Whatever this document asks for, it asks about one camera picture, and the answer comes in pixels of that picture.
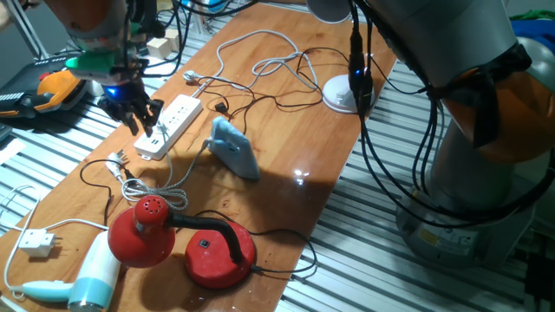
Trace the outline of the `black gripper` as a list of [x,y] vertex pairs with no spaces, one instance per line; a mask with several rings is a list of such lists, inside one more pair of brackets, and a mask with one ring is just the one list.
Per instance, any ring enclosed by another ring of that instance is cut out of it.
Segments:
[[139,132],[135,118],[141,121],[145,135],[152,136],[164,101],[152,99],[147,94],[143,81],[103,86],[103,91],[104,95],[98,102],[99,108],[114,120],[123,121],[133,136]]

